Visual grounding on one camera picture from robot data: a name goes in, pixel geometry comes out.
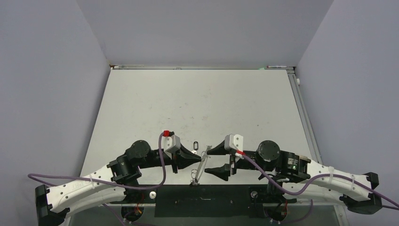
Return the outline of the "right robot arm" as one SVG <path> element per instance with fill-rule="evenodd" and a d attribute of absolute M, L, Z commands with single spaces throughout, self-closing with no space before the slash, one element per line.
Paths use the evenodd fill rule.
<path fill-rule="evenodd" d="M 203 156 L 211 155 L 228 155 L 229 161 L 218 168 L 206 168 L 205 173 L 228 181 L 237 170 L 257 170 L 261 174 L 258 179 L 268 181 L 265 196 L 269 201 L 325 200 L 364 215 L 372 215 L 383 207 L 381 197 L 374 193 L 379 185 L 377 174 L 342 172 L 306 156 L 283 151 L 271 140 L 262 141 L 255 151 L 244 151 L 240 138 L 225 139 Z"/>

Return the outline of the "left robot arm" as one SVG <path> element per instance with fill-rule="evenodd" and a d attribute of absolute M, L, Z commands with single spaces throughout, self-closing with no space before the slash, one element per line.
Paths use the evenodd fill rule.
<path fill-rule="evenodd" d="M 66 218 L 97 205 L 155 203 L 159 185 L 140 186 L 141 169 L 171 165 L 174 173 L 201 161 L 201 157 L 167 137 L 167 151 L 153 150 L 144 140 L 135 141 L 125 153 L 100 169 L 59 186 L 35 188 L 40 226 L 59 226 Z"/>

